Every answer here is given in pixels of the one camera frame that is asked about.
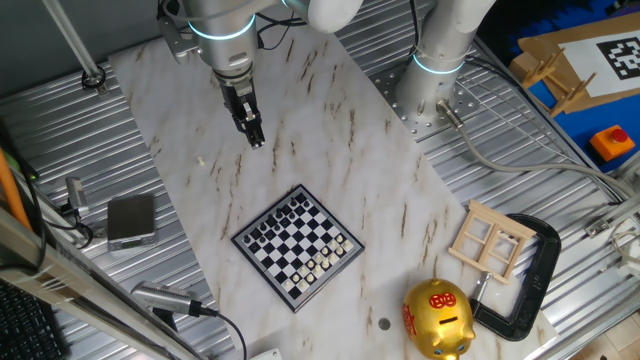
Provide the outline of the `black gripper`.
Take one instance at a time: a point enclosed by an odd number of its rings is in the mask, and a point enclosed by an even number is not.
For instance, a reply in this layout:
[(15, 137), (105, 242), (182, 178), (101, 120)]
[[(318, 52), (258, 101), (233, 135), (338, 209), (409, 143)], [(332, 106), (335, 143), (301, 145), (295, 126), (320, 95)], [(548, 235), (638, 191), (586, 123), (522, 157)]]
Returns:
[(264, 145), (262, 120), (257, 107), (253, 71), (232, 75), (229, 72), (214, 72), (219, 81), (225, 107), (231, 113), (238, 130), (247, 137), (252, 149)]

